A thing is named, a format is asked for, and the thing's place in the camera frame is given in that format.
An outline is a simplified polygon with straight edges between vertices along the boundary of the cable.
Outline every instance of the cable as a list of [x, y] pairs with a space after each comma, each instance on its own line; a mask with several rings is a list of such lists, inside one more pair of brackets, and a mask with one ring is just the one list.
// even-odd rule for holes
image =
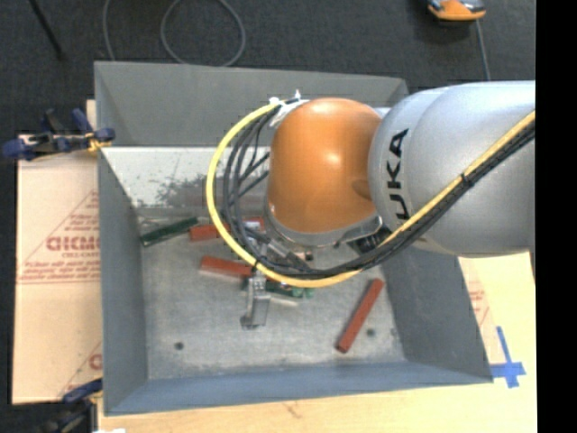
[[[247, 252], [247, 250], [245, 250], [234, 238], [234, 236], [237, 236], [237, 238], [240, 236], [244, 239], [244, 241], [241, 242], [250, 244], [250, 241], [247, 241], [246, 237], [243, 237], [243, 229], [240, 226], [237, 226], [237, 229], [235, 230], [236, 233], [232, 230], [233, 235], [229, 234], [224, 228], [222, 220], [215, 207], [215, 171], [224, 150], [237, 134], [243, 132], [242, 139], [234, 146], [232, 159], [227, 162], [227, 169], [229, 169], [228, 176], [230, 176], [231, 161], [234, 160], [236, 153], [238, 153], [239, 150], [242, 152], [242, 146], [247, 142], [247, 140], [247, 145], [250, 144], [250, 136], [255, 133], [255, 130], [258, 130], [256, 127], [257, 122], [255, 121], [273, 111], [275, 107], [278, 106], [270, 104], [247, 115], [236, 124], [219, 143], [215, 154], [213, 155], [213, 159], [210, 162], [206, 177], [206, 200], [209, 215], [215, 223], [216, 229], [219, 231], [226, 243], [243, 260], [248, 264], [253, 265], [255, 269], [258, 269], [275, 281], [284, 282], [293, 287], [317, 288], [345, 281], [358, 272], [371, 268], [389, 258], [391, 255], [398, 253], [403, 248], [411, 245], [412, 242], [429, 229], [437, 219], [439, 219], [466, 191], [468, 191], [472, 185], [489, 173], [489, 171], [495, 168], [498, 164], [507, 159], [508, 156], [512, 155], [535, 138], [535, 111], [533, 111], [499, 138], [499, 140], [497, 140], [482, 156], [476, 159], [461, 175], [456, 177], [449, 185], [440, 191], [437, 196], [432, 198], [427, 204], [418, 210], [417, 213], [405, 224], [388, 235], [379, 246], [374, 249], [374, 251], [362, 254], [353, 261], [327, 270], [314, 270], [312, 268], [300, 268], [299, 270], [299, 268], [292, 265], [278, 265], [277, 263], [268, 261], [265, 256], [259, 255], [256, 252], [257, 249], [252, 245], [249, 246], [249, 249], [253, 254]], [[236, 169], [234, 173], [238, 176], [240, 170]], [[237, 191], [238, 188], [234, 189], [234, 193], [238, 194]], [[238, 200], [235, 200], [235, 202], [236, 208], [238, 208]], [[228, 209], [227, 206], [228, 204], [224, 204], [224, 210]], [[231, 217], [228, 221], [234, 222], [235, 219], [240, 219], [238, 214], [235, 218]]]
[[[172, 14], [172, 12], [174, 11], [174, 8], [177, 7], [177, 5], [181, 2], [182, 0], [175, 0], [172, 5], [170, 5], [168, 11], [164, 14], [164, 17], [162, 18], [162, 23], [160, 24], [160, 40], [162, 41], [162, 46], [164, 47], [164, 49], [169, 53], [169, 55], [172, 57], [172, 59], [174, 59], [175, 61], [181, 63], [181, 64], [187, 64], [187, 62], [185, 60], [183, 60], [182, 58], [180, 58], [179, 55], [177, 55], [174, 50], [169, 46], [169, 43], [167, 41], [166, 38], [166, 24], [167, 21], [170, 17], [170, 15]], [[233, 55], [233, 57], [231, 59], [229, 59], [227, 62], [225, 62], [224, 64], [222, 64], [221, 66], [232, 66], [236, 61], [238, 61], [238, 59], [243, 55], [244, 53], [244, 49], [246, 47], [246, 31], [244, 29], [244, 24], [243, 21], [241, 20], [240, 16], [238, 15], [237, 12], [235, 12], [235, 10], [228, 4], [228, 2], [226, 2], [226, 0], [216, 0], [224, 9], [226, 9], [228, 11], [228, 13], [234, 18], [234, 20], [236, 21], [236, 25], [238, 26], [240, 35], [241, 35], [241, 42], [239, 44], [239, 48], [236, 51], [236, 53]]]
[[483, 70], [483, 80], [489, 82], [491, 80], [489, 63], [487, 62], [487, 51], [485, 50], [485, 41], [483, 38], [483, 32], [481, 28], [481, 21], [475, 20], [475, 32], [477, 34], [477, 43], [479, 45], [479, 51], [481, 53], [481, 66]]
[[[109, 35], [109, 31], [108, 31], [108, 13], [109, 13], [110, 4], [112, 1], [113, 0], [105, 0], [105, 5], [103, 8], [103, 12], [102, 12], [102, 32], [103, 32], [103, 35], [105, 38], [105, 46], [106, 46], [108, 58], [110, 58], [110, 60], [116, 60], [116, 56], [114, 55], [114, 51], [112, 48], [112, 44], [110, 42], [110, 35]], [[167, 21], [169, 20], [169, 17], [172, 14], [172, 12], [174, 11], [174, 9], [180, 4], [180, 2], [182, 2], [182, 0], [174, 0], [172, 2], [172, 4], [170, 4], [169, 9], [162, 16], [162, 22], [160, 24], [160, 40], [162, 42], [162, 46], [164, 47], [166, 52], [170, 55], [170, 57], [173, 60], [175, 60], [176, 62], [178, 62], [180, 64], [188, 64], [187, 61], [180, 58], [180, 56], [177, 55], [177, 53], [170, 47], [170, 45], [167, 41], [167, 37], [166, 37]], [[228, 4], [228, 2], [226, 2], [226, 0], [216, 0], [216, 2], [219, 3], [234, 18], [234, 20], [236, 21], [236, 25], [238, 26], [239, 33], [240, 33], [241, 40], [239, 43], [238, 50], [236, 51], [236, 53], [233, 55], [233, 57], [231, 59], [227, 60], [225, 63], [220, 65], [222, 67], [232, 66], [232, 65], [234, 65], [234, 63], [236, 61], [238, 61], [238, 59], [241, 58], [241, 56], [243, 55], [244, 50], [246, 48], [246, 30], [244, 29], [244, 24], [243, 24], [241, 17]]]

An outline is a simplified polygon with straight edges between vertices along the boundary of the gray box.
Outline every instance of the gray box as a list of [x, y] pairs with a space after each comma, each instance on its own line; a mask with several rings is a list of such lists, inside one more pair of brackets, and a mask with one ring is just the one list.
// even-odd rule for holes
[[[106, 414], [492, 380], [452, 256], [409, 248], [311, 299], [278, 296], [265, 327], [243, 330], [239, 281], [198, 271], [205, 254], [234, 259], [222, 241], [140, 242], [151, 220], [206, 215], [206, 156], [269, 97], [299, 89], [308, 98], [393, 106], [407, 93], [403, 80], [118, 62], [95, 68], [97, 125], [117, 131], [99, 159]], [[351, 254], [342, 246], [316, 260]], [[374, 277], [387, 288], [343, 355], [334, 345]]]

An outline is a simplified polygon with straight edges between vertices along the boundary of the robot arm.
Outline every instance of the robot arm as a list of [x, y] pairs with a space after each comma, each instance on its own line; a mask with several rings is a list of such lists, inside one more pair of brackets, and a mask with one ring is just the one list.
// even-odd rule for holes
[[[221, 235], [271, 279], [296, 287], [331, 285], [410, 244], [459, 255], [532, 248], [535, 82], [429, 90], [407, 97], [382, 120], [347, 100], [292, 105], [270, 147], [270, 229], [249, 232], [238, 222], [241, 186], [251, 170], [243, 169], [244, 156], [282, 106], [265, 106], [234, 127], [207, 177], [209, 211]], [[219, 212], [215, 169], [237, 134]], [[317, 269], [299, 255], [376, 235], [371, 249], [330, 268]]]

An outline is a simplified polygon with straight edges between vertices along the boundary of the red wooden block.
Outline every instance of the red wooden block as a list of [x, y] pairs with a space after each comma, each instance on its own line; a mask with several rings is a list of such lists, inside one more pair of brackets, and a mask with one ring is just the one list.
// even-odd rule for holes
[[252, 276], [252, 268], [246, 263], [223, 260], [214, 256], [205, 255], [200, 261], [200, 271], [217, 272], [226, 276], [245, 279]]
[[364, 324], [365, 319], [369, 316], [372, 306], [379, 297], [380, 291], [385, 285], [385, 281], [382, 279], [373, 279], [369, 288], [365, 291], [362, 297], [361, 303], [354, 311], [348, 326], [344, 330], [341, 338], [336, 344], [336, 349], [341, 353], [346, 353], [351, 349], [354, 339], [359, 334], [362, 324]]

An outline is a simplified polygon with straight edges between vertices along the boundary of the black wire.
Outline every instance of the black wire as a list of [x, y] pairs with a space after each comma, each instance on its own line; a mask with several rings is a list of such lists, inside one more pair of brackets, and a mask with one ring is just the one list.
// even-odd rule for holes
[[485, 40], [481, 28], [481, 21], [478, 19], [475, 20], [475, 32], [477, 35], [477, 44], [479, 46], [479, 52], [481, 53], [481, 67], [483, 70], [483, 80], [489, 82], [491, 80], [491, 77], [490, 77], [489, 62], [487, 61], [487, 50], [485, 50]]
[[509, 156], [513, 155], [516, 151], [523, 148], [527, 143], [532, 141], [535, 138], [536, 129], [534, 120], [526, 126], [522, 133], [512, 138], [499, 152], [483, 162], [474, 172], [472, 172], [471, 175], [467, 176], [466, 178], [463, 177], [463, 180], [445, 198], [443, 198], [435, 207], [433, 207], [433, 209], [431, 209], [422, 218], [417, 220], [410, 230], [399, 234], [391, 241], [375, 248], [373, 251], [361, 254], [356, 259], [339, 264], [332, 268], [318, 270], [310, 268], [308, 265], [303, 267], [303, 265], [296, 266], [294, 264], [274, 263], [269, 261], [265, 255], [262, 255], [260, 252], [258, 252], [258, 249], [252, 248], [246, 229], [243, 229], [242, 226], [237, 225], [238, 221], [242, 220], [239, 200], [241, 197], [239, 190], [240, 185], [238, 182], [238, 177], [240, 176], [240, 166], [242, 165], [243, 156], [246, 153], [248, 146], [250, 145], [250, 138], [258, 132], [259, 127], [262, 127], [263, 124], [263, 122], [259, 124], [254, 123], [247, 127], [248, 130], [245, 131], [241, 139], [234, 146], [233, 152], [231, 153], [231, 158], [229, 158], [229, 162], [227, 162], [228, 172], [226, 172], [228, 177], [230, 177], [230, 173], [233, 171], [232, 167], [234, 160], [236, 159], [236, 154], [239, 153], [238, 162], [236, 163], [236, 167], [233, 171], [233, 192], [230, 194], [233, 200], [229, 200], [229, 193], [226, 192], [227, 198], [224, 203], [224, 208], [227, 208], [229, 203], [234, 207], [234, 217], [229, 217], [231, 221], [236, 221], [236, 223], [234, 223], [234, 236], [237, 238], [237, 240], [239, 240], [239, 242], [249, 246], [253, 256], [257, 259], [258, 263], [262, 263], [265, 266], [274, 269], [275, 272], [279, 272], [284, 275], [310, 280], [322, 279], [342, 272], [362, 271], [372, 268], [379, 263], [386, 261], [392, 255], [401, 252], [404, 248], [410, 246], [487, 173], [497, 167], [497, 165], [502, 163]]
[[[108, 31], [108, 13], [110, 11], [110, 5], [112, 1], [113, 0], [105, 0], [105, 5], [102, 10], [102, 32], [105, 38], [105, 46], [108, 58], [110, 58], [110, 60], [116, 60], [116, 56], [114, 55], [114, 50], [112, 48], [112, 43], [110, 42], [110, 34]], [[167, 21], [169, 20], [169, 17], [174, 11], [174, 9], [180, 4], [181, 1], [182, 0], [174, 0], [172, 4], [169, 6], [169, 9], [162, 16], [162, 22], [160, 24], [160, 41], [162, 42], [162, 46], [164, 47], [166, 52], [170, 55], [170, 57], [173, 60], [175, 60], [180, 64], [188, 64], [185, 60], [180, 58], [180, 56], [178, 56], [174, 52], [174, 50], [170, 47], [165, 33]], [[236, 53], [233, 55], [231, 59], [227, 60], [226, 62], [220, 65], [222, 67], [232, 66], [236, 61], [238, 61], [238, 59], [241, 58], [246, 48], [246, 30], [244, 29], [243, 20], [238, 15], [238, 13], [228, 4], [228, 2], [226, 2], [226, 0], [216, 0], [216, 2], [218, 2], [234, 18], [240, 33], [241, 41], [239, 43], [239, 48], [237, 49]]]

